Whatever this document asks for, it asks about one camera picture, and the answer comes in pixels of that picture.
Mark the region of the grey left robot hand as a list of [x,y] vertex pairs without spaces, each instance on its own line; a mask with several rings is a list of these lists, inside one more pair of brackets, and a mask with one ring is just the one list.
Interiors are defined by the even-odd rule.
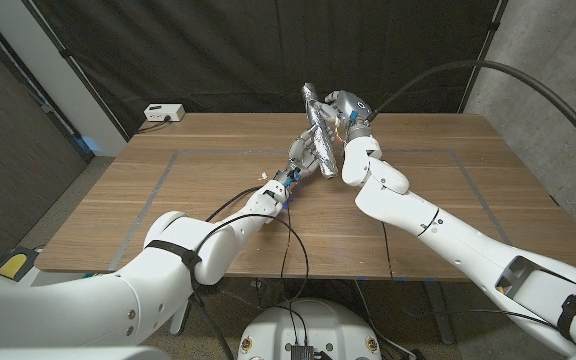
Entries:
[[288,163],[284,170],[276,173],[274,180],[290,189],[316,170],[321,172],[324,179],[336,177],[339,170],[331,140],[329,130],[311,126],[293,141],[288,152]]

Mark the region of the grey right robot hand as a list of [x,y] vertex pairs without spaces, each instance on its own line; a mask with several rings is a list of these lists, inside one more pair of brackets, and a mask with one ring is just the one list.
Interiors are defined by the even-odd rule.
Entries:
[[323,110],[329,122],[345,130],[346,142],[372,135],[369,124],[372,109],[354,93],[333,91],[325,97]]

